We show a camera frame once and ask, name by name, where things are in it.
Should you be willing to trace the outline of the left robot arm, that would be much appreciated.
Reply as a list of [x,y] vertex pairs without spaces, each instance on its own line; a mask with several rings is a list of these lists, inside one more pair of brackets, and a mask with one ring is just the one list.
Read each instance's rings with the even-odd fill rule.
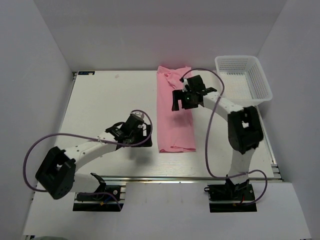
[[96,173],[82,174],[79,169],[105,154],[124,147],[151,147],[152,124],[131,115],[126,122],[107,128],[97,137],[86,137],[85,142],[69,148],[55,146],[46,154],[35,178],[55,200],[69,192],[90,194],[99,200],[105,196],[106,187]]

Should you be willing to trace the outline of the pink t shirt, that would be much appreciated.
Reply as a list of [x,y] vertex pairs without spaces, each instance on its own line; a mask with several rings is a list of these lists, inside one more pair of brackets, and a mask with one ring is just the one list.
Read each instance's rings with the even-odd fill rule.
[[173,91],[181,90],[180,78],[191,68],[169,69],[159,66],[156,72],[156,133],[160,153],[196,151],[194,121],[190,109],[173,111]]

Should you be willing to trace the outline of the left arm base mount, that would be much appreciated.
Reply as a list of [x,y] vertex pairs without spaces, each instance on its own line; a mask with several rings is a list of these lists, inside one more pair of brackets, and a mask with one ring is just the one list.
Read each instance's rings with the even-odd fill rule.
[[74,198],[74,212],[120,212],[125,202],[124,185],[107,183],[101,176],[91,173],[98,183],[93,193],[77,193]]

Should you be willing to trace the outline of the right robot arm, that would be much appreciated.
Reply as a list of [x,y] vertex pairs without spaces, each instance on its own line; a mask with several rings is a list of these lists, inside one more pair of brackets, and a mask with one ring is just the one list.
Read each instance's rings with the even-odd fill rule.
[[182,89],[172,91],[172,111],[202,106],[227,122],[227,138],[232,147],[230,169],[225,179],[231,183],[226,195],[236,200],[244,193],[242,184],[249,180],[253,154],[264,138],[260,118],[254,106],[241,106],[225,98],[222,92],[206,87],[200,75],[181,78]]

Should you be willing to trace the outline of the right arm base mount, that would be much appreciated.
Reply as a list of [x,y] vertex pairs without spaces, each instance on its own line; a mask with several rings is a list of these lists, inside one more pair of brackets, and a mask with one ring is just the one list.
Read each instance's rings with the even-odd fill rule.
[[208,194],[210,213],[257,212],[255,193],[249,180],[233,184],[228,178],[224,184],[210,184],[203,190]]

